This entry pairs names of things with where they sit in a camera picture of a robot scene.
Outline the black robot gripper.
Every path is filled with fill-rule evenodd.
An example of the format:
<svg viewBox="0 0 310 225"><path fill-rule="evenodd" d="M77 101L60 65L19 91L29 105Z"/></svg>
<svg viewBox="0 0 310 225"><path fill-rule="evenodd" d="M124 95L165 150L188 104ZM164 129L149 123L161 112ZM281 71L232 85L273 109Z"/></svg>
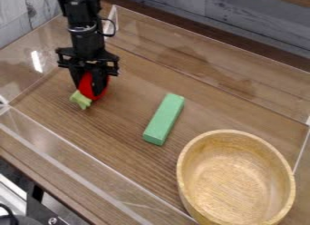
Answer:
<svg viewBox="0 0 310 225"><path fill-rule="evenodd" d="M118 75L118 56L105 50L104 35L97 29L69 28L70 46L58 47L57 66L66 68L74 87L85 72L92 73L92 92L98 96L108 85L108 75Z"/></svg>

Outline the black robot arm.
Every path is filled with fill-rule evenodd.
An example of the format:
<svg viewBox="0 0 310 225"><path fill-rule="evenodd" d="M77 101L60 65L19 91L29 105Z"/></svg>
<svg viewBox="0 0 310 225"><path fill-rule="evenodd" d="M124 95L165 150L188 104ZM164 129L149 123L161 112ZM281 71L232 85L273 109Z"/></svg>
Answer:
<svg viewBox="0 0 310 225"><path fill-rule="evenodd" d="M66 68L77 89L89 87L89 96L98 97L108 88L110 76L118 75L120 57L105 49L105 37L114 34L102 32L102 21L98 15L100 0L57 0L60 11L66 18L66 30L70 35L70 46L58 47L57 66Z"/></svg>

